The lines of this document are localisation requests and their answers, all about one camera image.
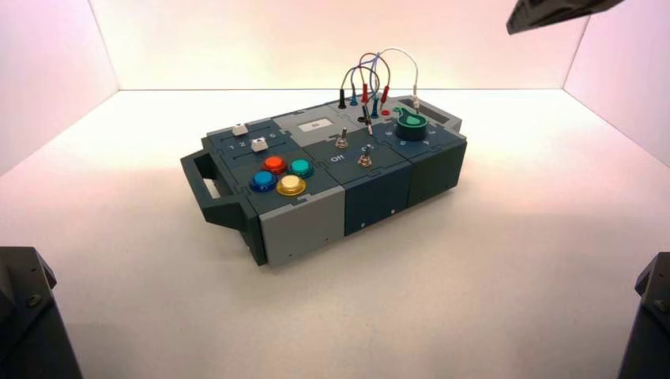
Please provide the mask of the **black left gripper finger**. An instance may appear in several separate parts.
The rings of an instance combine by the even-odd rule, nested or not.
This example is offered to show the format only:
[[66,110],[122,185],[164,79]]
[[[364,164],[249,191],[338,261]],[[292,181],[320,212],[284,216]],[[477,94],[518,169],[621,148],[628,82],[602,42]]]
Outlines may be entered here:
[[506,22],[506,30],[507,30],[509,35],[513,35],[513,34],[517,34],[517,33],[520,33],[520,32],[533,30],[533,29],[536,29],[536,28],[543,28],[543,27],[546,27],[546,26],[549,26],[549,25],[562,23],[564,21],[570,21],[570,20],[573,20],[573,19],[576,19],[576,18],[579,18],[579,17],[575,17],[575,18],[571,18],[571,19],[554,19],[554,20],[546,20],[546,21],[511,21],[510,17],[509,17],[507,22]]

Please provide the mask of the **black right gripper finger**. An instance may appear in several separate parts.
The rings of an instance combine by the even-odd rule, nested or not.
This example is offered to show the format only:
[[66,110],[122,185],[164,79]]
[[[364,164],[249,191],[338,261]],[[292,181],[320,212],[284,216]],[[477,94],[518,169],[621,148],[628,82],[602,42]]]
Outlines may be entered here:
[[621,0],[543,0],[518,1],[510,15],[511,21],[546,21],[571,19],[604,12]]

